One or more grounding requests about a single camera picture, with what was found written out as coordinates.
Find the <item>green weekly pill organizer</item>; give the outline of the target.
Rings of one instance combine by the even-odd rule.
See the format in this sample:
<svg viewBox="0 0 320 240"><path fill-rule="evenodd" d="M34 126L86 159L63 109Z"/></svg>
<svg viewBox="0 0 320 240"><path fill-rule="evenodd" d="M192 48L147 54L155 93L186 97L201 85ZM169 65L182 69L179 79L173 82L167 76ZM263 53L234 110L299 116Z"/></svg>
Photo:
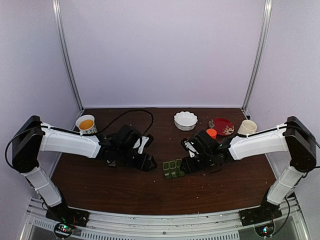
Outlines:
<svg viewBox="0 0 320 240"><path fill-rule="evenodd" d="M171 161L166 161L162 163L163 176L165 180L181 178L185 176L185 173L180 169L182 164L182 159L176 159Z"/></svg>

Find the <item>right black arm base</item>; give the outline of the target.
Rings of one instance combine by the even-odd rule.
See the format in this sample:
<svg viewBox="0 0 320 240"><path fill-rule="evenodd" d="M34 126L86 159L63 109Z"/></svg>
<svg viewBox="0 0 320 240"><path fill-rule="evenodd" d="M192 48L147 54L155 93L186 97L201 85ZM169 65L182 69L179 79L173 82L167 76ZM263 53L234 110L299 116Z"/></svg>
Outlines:
<svg viewBox="0 0 320 240"><path fill-rule="evenodd" d="M275 219L282 216L279 206L263 206L247 208L239 211L243 227L253 226L255 233L262 238L269 238L275 232Z"/></svg>

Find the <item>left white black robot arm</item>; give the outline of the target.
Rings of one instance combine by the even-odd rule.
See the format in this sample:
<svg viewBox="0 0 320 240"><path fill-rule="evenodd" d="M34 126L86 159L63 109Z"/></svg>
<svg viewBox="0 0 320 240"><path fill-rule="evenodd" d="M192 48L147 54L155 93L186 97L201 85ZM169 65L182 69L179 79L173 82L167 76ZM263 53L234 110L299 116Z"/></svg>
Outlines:
<svg viewBox="0 0 320 240"><path fill-rule="evenodd" d="M82 133L51 126L31 116L7 144L11 160L7 164L22 174L44 200L47 209L61 222L72 218L63 194L53 184L38 161L39 152L59 152L89 159L120 162L149 172L157 168L154 157L144 152L154 138L137 129L123 125L117 133Z"/></svg>

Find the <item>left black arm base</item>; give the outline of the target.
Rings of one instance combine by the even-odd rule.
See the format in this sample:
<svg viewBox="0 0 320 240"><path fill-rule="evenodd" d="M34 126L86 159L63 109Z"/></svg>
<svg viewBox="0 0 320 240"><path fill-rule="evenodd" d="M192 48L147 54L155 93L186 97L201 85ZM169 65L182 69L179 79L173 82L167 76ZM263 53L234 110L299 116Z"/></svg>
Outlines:
<svg viewBox="0 0 320 240"><path fill-rule="evenodd" d="M65 240L75 232L77 227L87 226L90 213L86 210L70 208L62 192L59 191L59 193L61 203L56 206L50 206L43 199L43 204L46 206L45 217L57 221L53 227L53 233L58 239Z"/></svg>

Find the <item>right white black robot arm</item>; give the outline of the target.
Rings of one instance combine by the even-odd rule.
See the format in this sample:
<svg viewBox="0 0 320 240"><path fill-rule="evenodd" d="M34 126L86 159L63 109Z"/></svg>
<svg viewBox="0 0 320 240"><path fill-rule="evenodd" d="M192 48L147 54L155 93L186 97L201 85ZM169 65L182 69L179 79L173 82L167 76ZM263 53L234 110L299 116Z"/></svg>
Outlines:
<svg viewBox="0 0 320 240"><path fill-rule="evenodd" d="M317 168L319 144L311 131L295 116L283 124L253 134L237 134L217 142L205 130L183 139L189 156L181 161L180 170L192 174L209 167L219 167L248 157L274 152L289 152L290 161L279 179L265 193L256 210L259 220L268 220L299 181Z"/></svg>

